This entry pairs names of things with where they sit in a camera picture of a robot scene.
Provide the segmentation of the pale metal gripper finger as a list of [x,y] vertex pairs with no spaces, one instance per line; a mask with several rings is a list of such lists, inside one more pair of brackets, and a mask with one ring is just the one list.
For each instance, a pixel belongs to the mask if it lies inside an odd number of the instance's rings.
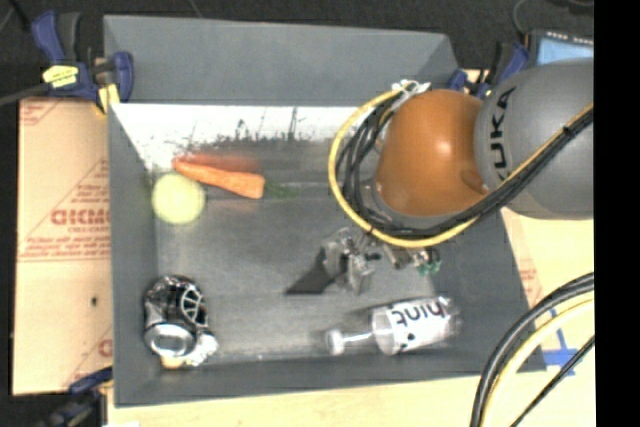
[[362,276],[368,270],[364,256],[366,237],[357,228],[343,227],[328,236],[322,243],[325,256],[323,266],[331,278],[346,275]]
[[374,273],[375,269],[367,262],[350,262],[346,273],[347,287],[356,295],[367,292]]

